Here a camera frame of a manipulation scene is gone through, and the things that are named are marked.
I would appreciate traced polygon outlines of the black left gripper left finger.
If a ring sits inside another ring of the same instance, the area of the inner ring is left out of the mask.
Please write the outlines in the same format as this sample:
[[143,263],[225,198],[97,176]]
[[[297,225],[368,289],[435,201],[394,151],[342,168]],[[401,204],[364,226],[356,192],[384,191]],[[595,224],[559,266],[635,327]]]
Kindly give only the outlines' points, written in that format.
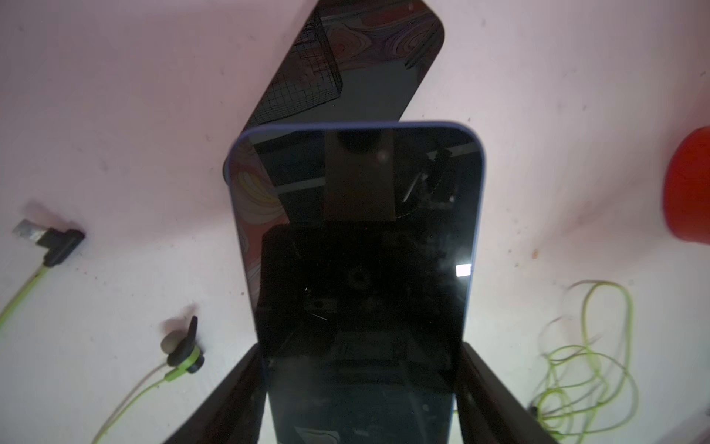
[[171,444],[256,444],[266,404],[263,360],[255,344],[170,438]]

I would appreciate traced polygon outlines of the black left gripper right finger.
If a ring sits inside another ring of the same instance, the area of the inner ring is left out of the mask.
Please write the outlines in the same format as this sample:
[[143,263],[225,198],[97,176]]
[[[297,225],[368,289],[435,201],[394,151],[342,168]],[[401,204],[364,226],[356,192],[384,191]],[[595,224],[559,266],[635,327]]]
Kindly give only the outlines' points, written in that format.
[[556,444],[467,342],[460,347],[455,394],[468,444]]

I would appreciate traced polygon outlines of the green earphone cable plug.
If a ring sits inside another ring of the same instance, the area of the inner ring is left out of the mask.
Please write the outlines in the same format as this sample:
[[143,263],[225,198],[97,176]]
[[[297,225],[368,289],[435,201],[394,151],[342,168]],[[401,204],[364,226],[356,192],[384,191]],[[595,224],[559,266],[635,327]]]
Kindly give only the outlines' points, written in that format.
[[[580,310],[578,343],[542,351],[545,373],[529,403],[537,425],[555,443],[584,443],[588,438],[626,427],[634,420],[640,392],[632,373],[632,344],[635,307],[630,291],[612,281],[582,280],[571,285],[586,286]],[[590,334],[590,306],[601,290],[613,290],[623,307],[619,351],[614,355],[594,348]],[[623,396],[630,397],[629,410],[610,425],[596,420]]]

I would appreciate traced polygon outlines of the blue-cased smartphone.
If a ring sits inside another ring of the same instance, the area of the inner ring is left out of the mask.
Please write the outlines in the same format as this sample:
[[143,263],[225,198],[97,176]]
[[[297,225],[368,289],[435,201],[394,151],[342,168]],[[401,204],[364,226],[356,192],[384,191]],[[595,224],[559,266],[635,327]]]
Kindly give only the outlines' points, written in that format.
[[280,443],[445,443],[484,177],[450,122],[264,125],[225,179]]

